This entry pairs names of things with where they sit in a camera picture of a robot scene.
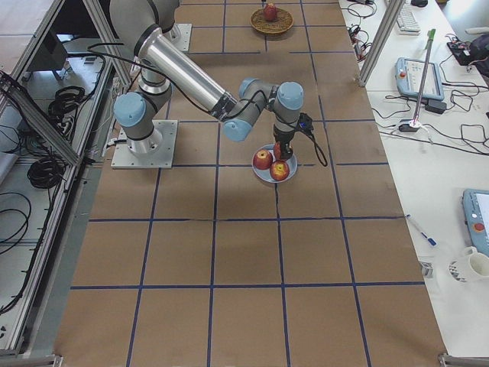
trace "blue marker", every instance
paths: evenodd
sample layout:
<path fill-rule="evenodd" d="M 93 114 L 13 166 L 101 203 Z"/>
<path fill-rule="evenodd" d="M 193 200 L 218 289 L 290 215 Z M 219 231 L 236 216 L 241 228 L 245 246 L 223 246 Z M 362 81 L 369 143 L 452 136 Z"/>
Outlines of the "blue marker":
<path fill-rule="evenodd" d="M 425 231 L 423 231 L 421 229 L 421 227 L 419 226 L 418 222 L 416 220 L 414 220 L 413 217 L 410 214 L 408 214 L 406 216 L 406 219 L 410 221 L 410 223 L 413 225 L 413 227 L 416 228 L 418 230 L 418 232 L 421 233 L 421 235 L 423 235 L 423 237 L 426 239 L 426 241 L 429 242 L 429 244 L 431 246 L 436 245 L 436 241 L 434 239 L 432 239 Z"/>

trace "white desk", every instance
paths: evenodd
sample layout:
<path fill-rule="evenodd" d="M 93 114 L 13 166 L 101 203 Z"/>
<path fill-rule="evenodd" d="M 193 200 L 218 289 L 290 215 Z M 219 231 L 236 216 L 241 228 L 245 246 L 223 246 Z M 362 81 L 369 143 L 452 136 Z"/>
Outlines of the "white desk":
<path fill-rule="evenodd" d="M 376 3 L 377 14 L 361 21 L 361 28 L 369 33 L 371 40 L 386 8 L 383 0 L 377 0 Z M 346 8 L 351 2 L 340 0 L 340 4 L 342 8 Z M 435 0 L 429 0 L 425 8 L 405 6 L 412 8 L 422 28 L 421 35 L 417 37 L 399 35 L 394 28 L 367 84 L 372 107 L 383 115 L 406 107 L 403 101 L 384 99 L 387 94 L 398 95 L 393 77 L 393 66 L 398 57 L 424 60 L 426 33 L 431 28 L 436 29 L 431 61 L 440 62 L 450 54 L 446 47 L 448 38 L 445 34 L 453 33 L 453 30 Z M 355 10 L 363 15 L 370 12 L 369 8 L 361 5 L 356 5 Z M 343 11 L 343 15 L 347 25 L 358 23 L 358 18 L 347 11 Z M 444 63 L 443 67 L 450 80 L 472 81 L 485 85 L 475 68 L 467 73 L 465 67 L 460 67 L 453 57 Z M 449 90 L 448 88 L 445 90 L 445 102 L 450 106 Z M 411 103 L 411 106 L 414 109 L 415 103 Z M 458 129 L 461 123 L 483 125 L 489 133 L 489 119 L 485 115 L 487 111 L 489 111 L 489 93 L 481 93 L 474 98 L 474 105 L 470 112 L 461 112 L 459 108 L 455 108 L 443 115 L 437 115 L 422 109 L 420 121 L 451 135 L 459 135 Z M 412 112 L 405 112 L 384 120 L 375 114 L 377 122 L 382 125 L 396 124 L 401 119 L 412 117 Z M 390 132 L 392 129 L 380 128 L 380 130 Z M 422 140 L 427 138 L 422 130 L 405 136 Z M 432 139 L 439 143 L 468 148 L 435 132 L 432 132 Z M 458 357 L 488 357 L 489 281 L 459 283 L 449 274 L 448 266 L 465 246 L 471 244 L 464 224 L 461 195 L 466 188 L 489 190 L 487 169 L 489 157 L 386 135 L 382 135 L 382 142 L 404 212 L 411 214 L 438 242 L 438 245 L 433 248 L 410 226 L 417 255 L 420 258 L 428 257 L 433 263 L 435 277 L 426 279 L 426 286 L 447 352 Z"/>

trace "keyboard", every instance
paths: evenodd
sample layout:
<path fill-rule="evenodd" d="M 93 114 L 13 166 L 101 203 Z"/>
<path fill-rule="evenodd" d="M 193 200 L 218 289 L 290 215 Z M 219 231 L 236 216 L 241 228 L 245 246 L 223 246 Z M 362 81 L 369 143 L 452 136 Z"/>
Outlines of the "keyboard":
<path fill-rule="evenodd" d="M 390 0 L 385 0 L 386 5 L 389 5 L 389 2 Z M 417 36 L 421 33 L 421 28 L 414 18 L 411 9 L 406 6 L 406 3 L 400 9 L 399 16 L 397 17 L 397 29 L 400 34 L 407 34 L 409 36 Z"/>

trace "emergency stop button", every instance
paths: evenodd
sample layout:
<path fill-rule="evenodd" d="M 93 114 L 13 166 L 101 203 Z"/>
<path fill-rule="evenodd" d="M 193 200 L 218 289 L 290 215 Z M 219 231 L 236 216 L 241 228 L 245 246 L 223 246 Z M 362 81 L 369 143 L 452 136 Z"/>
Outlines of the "emergency stop button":
<path fill-rule="evenodd" d="M 486 229 L 482 223 L 475 223 L 473 227 L 475 232 L 483 232 Z"/>

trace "white mug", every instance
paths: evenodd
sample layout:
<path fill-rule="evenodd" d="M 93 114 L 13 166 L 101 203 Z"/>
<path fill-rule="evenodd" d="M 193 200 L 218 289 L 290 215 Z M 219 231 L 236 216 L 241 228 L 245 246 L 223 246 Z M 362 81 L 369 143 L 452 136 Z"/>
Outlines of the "white mug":
<path fill-rule="evenodd" d="M 474 246 L 467 247 L 460 258 L 450 263 L 449 270 L 461 282 L 489 279 L 489 258 L 477 252 Z"/>

